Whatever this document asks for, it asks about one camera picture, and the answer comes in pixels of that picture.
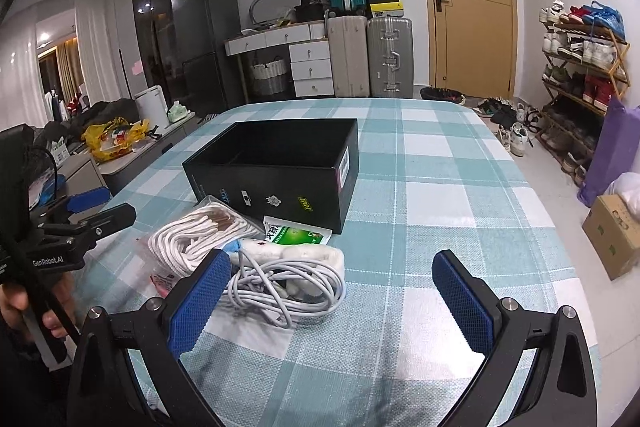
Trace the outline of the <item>dark grey refrigerator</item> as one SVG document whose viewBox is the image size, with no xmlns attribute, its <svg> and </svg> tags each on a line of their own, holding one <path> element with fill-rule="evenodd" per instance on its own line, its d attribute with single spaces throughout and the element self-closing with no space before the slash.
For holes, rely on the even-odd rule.
<svg viewBox="0 0 640 427">
<path fill-rule="evenodd" d="M 238 0 L 171 0 L 178 65 L 196 115 L 224 113 L 245 103 L 240 73 L 226 42 L 240 34 Z"/>
</svg>

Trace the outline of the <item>grey tv cabinet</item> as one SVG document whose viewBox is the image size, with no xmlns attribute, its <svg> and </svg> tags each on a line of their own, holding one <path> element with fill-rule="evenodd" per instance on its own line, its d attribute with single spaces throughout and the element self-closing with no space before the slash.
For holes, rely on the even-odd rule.
<svg viewBox="0 0 640 427">
<path fill-rule="evenodd" d="M 64 176 L 70 195 L 104 186 L 115 196 L 153 161 L 198 129 L 201 123 L 201 118 L 190 113 L 177 124 L 169 126 L 160 139 L 138 142 L 131 153 L 121 158 L 98 165 L 88 152 L 82 152 L 67 158 L 58 167 L 58 173 Z"/>
</svg>

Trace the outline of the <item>wooden shoe rack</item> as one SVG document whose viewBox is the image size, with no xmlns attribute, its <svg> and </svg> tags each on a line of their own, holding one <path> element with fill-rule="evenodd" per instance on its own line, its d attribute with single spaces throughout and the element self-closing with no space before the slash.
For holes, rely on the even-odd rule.
<svg viewBox="0 0 640 427">
<path fill-rule="evenodd" d="M 541 109 L 546 127 L 537 138 L 581 186 L 608 108 L 623 100 L 630 86 L 624 20 L 616 9 L 597 1 L 566 6 L 554 0 L 539 11 L 539 21 L 547 61 L 541 81 L 550 101 Z"/>
</svg>

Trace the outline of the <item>white foam sheet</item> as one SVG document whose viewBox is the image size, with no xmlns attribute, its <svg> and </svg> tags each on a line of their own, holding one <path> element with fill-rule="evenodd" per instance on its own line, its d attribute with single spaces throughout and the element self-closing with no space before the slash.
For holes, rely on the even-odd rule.
<svg viewBox="0 0 640 427">
<path fill-rule="evenodd" d="M 206 332 L 235 345 L 283 360 L 295 333 L 267 323 L 262 317 L 237 314 L 227 307 L 216 308 L 205 326 Z"/>
</svg>

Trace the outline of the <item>woven laundry basket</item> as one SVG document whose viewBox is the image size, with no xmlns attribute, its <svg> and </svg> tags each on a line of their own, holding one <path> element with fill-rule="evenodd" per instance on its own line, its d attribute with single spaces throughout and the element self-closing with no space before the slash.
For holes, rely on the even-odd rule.
<svg viewBox="0 0 640 427">
<path fill-rule="evenodd" d="M 250 65 L 250 91 L 256 96 L 270 96 L 288 90 L 288 62 L 276 57 L 267 63 Z"/>
</svg>

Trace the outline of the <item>teal checked tablecloth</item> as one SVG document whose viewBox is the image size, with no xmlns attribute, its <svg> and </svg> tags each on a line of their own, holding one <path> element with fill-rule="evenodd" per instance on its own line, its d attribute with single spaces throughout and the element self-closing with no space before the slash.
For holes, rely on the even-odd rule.
<svg viewBox="0 0 640 427">
<path fill-rule="evenodd" d="M 472 110 L 421 100 L 272 102 L 215 117 L 118 193 L 137 222 L 90 251 L 78 310 L 129 311 L 154 295 L 145 241 L 194 206 L 186 158 L 237 121 L 322 117 L 358 121 L 359 174 L 332 239 L 345 255 L 346 298 L 294 329 L 283 360 L 204 331 L 182 361 L 225 424 L 438 424 L 482 363 L 433 285 L 443 249 L 526 309 L 573 307 L 597 348 L 582 283 L 518 165 Z"/>
</svg>

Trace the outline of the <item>small red-print plastic packet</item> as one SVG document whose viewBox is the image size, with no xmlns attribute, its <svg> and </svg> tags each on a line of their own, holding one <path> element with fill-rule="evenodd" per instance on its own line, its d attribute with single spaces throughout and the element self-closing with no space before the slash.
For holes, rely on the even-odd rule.
<svg viewBox="0 0 640 427">
<path fill-rule="evenodd" d="M 150 280 L 157 295 L 159 295 L 160 298 L 166 298 L 171 292 L 171 289 L 181 280 L 181 277 L 170 271 L 154 270 L 150 275 Z"/>
</svg>

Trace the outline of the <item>green medicine sachet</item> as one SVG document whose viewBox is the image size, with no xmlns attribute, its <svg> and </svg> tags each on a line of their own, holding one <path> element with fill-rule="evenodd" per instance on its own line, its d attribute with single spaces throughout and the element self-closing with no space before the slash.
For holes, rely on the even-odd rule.
<svg viewBox="0 0 640 427">
<path fill-rule="evenodd" d="M 284 246 L 304 244 L 326 245 L 332 236 L 330 229 L 303 225 L 293 221 L 265 216 L 262 219 L 268 242 Z"/>
</svg>

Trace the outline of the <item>brown cardboard box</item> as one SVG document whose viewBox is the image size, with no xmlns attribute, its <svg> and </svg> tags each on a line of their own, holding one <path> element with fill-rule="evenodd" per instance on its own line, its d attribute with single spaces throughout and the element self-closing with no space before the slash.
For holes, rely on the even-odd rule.
<svg viewBox="0 0 640 427">
<path fill-rule="evenodd" d="M 631 216 L 620 195 L 598 196 L 582 229 L 611 281 L 639 262 L 639 222 Z"/>
</svg>

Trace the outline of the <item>black cardboard box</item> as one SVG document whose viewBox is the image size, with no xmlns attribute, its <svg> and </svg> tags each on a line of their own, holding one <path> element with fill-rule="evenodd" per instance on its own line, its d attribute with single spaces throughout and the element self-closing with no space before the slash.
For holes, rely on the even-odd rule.
<svg viewBox="0 0 640 427">
<path fill-rule="evenodd" d="M 182 164 L 207 196 L 265 217 L 343 231 L 359 173 L 355 118 L 235 122 Z"/>
</svg>

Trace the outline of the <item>white air purifier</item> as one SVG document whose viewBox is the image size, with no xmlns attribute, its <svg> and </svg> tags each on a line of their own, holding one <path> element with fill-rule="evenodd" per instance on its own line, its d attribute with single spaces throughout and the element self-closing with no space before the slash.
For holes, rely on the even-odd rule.
<svg viewBox="0 0 640 427">
<path fill-rule="evenodd" d="M 141 119 L 147 119 L 150 127 L 163 133 L 169 127 L 168 107 L 160 86 L 145 89 L 134 96 Z"/>
</svg>

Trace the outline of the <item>beige suitcase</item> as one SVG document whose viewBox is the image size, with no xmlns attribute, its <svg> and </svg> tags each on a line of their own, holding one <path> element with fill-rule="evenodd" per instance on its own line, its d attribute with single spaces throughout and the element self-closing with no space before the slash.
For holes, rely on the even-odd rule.
<svg viewBox="0 0 640 427">
<path fill-rule="evenodd" d="M 334 93 L 337 98 L 369 98 L 368 20 L 361 15 L 326 21 Z"/>
</svg>

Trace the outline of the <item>white plastic bag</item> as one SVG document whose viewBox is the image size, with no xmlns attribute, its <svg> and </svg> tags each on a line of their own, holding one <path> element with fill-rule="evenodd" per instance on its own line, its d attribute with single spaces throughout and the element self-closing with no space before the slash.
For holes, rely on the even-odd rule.
<svg viewBox="0 0 640 427">
<path fill-rule="evenodd" d="M 612 181 L 606 189 L 608 195 L 618 195 L 626 204 L 630 212 L 639 212 L 640 206 L 640 174 L 623 172 Z"/>
</svg>

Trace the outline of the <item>yellow plastic bag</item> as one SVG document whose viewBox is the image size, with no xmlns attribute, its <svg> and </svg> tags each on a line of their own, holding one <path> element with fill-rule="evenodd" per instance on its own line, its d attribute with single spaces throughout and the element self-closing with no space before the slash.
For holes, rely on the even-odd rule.
<svg viewBox="0 0 640 427">
<path fill-rule="evenodd" d="M 105 124 L 92 124 L 81 135 L 90 154 L 98 164 L 115 160 L 129 154 L 134 144 L 144 140 L 150 130 L 147 119 L 130 124 L 128 120 L 117 117 Z"/>
</svg>

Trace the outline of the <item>white drawer desk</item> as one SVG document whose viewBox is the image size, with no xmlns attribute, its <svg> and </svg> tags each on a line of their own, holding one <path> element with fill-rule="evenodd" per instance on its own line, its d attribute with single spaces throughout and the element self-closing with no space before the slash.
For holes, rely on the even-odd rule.
<svg viewBox="0 0 640 427">
<path fill-rule="evenodd" d="M 224 44 L 239 64 L 241 80 L 252 100 L 267 98 L 329 98 L 334 95 L 331 54 L 326 24 L 321 20 L 267 30 L 247 30 Z M 250 91 L 250 65 L 276 57 L 288 62 L 288 90 L 270 96 Z"/>
</svg>

